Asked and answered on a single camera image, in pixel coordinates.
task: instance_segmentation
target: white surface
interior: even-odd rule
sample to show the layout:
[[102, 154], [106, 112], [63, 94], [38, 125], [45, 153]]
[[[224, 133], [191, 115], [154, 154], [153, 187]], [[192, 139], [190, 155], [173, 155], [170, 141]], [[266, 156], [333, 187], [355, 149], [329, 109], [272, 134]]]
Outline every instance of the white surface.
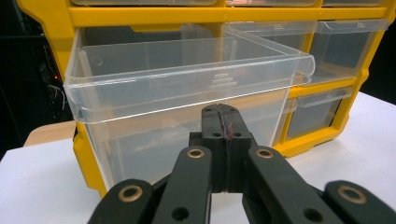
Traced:
[[[344, 132], [289, 159], [309, 184], [360, 184], [396, 209], [396, 105], [360, 93]], [[86, 223], [99, 203], [71, 139], [9, 151], [0, 163], [1, 223]], [[240, 195], [214, 194], [212, 223], [248, 223]]]

